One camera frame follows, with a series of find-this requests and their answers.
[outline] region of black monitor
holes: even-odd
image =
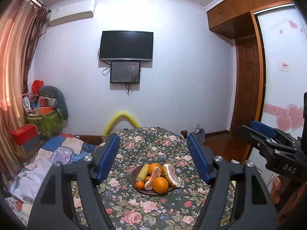
[[[110,83],[140,83],[141,65],[136,61],[111,62]]]
[[[99,59],[152,61],[153,39],[153,32],[103,31]]]

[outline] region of air conditioner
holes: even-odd
[[[50,26],[56,26],[66,22],[94,17],[96,7],[95,0],[76,2],[54,9],[50,16]]]

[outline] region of fruit plate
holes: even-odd
[[[168,185],[168,190],[165,192],[165,193],[157,193],[155,192],[154,190],[140,190],[138,189],[136,186],[135,186],[135,182],[136,182],[136,177],[138,176],[139,172],[141,171],[142,167],[143,167],[144,164],[136,167],[135,170],[133,170],[133,172],[131,173],[131,178],[130,178],[130,182],[131,184],[133,185],[133,187],[139,191],[140,193],[143,193],[143,194],[147,194],[147,195],[151,195],[151,196],[154,196],[154,195],[160,195],[160,194],[165,194],[165,193],[168,193],[169,191],[171,191],[173,189],[173,187],[171,187],[170,185]]]

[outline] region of yellow foam tube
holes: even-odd
[[[136,121],[136,119],[128,112],[118,112],[114,115],[114,117],[111,118],[111,120],[106,125],[106,128],[102,133],[104,136],[109,134],[110,130],[113,129],[116,120],[118,120],[120,117],[125,117],[134,128],[141,127],[140,124]]]

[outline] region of orange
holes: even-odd
[[[168,190],[168,181],[163,177],[157,177],[153,180],[152,186],[157,193],[165,193]]]
[[[160,164],[158,164],[158,163],[152,163],[152,164],[149,165],[149,168],[148,168],[148,173],[149,173],[150,175],[153,173],[155,167],[159,167],[159,168],[160,168],[160,171],[161,171],[161,174],[163,173],[163,168],[161,167]]]
[[[145,183],[143,183],[142,181],[137,181],[135,183],[135,186],[136,186],[137,189],[143,190],[144,186],[145,186]]]

